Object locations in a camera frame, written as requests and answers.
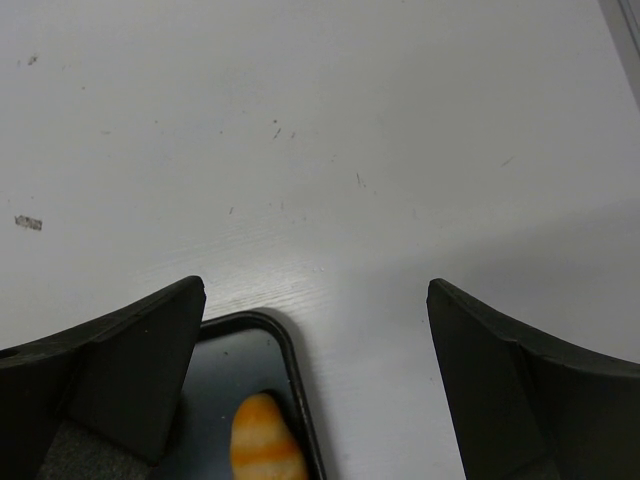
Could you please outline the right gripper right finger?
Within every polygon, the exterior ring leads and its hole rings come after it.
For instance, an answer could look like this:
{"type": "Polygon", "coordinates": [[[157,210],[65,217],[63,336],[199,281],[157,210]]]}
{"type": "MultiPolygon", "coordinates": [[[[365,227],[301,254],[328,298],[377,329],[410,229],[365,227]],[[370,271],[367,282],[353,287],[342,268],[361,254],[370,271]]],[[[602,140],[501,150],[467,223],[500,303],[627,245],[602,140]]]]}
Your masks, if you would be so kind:
{"type": "Polygon", "coordinates": [[[639,366],[430,282],[429,324],[469,479],[636,479],[639,366]]]}

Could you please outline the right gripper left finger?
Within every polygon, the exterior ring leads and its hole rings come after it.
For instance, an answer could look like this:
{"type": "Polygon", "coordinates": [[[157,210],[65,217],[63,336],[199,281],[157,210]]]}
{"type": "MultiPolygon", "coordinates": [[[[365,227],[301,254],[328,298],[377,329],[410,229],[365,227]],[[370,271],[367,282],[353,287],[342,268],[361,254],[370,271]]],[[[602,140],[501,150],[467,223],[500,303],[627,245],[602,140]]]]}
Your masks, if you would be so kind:
{"type": "Polygon", "coordinates": [[[146,478],[165,450],[205,300],[201,278],[188,276],[2,350],[2,478],[146,478]]]}

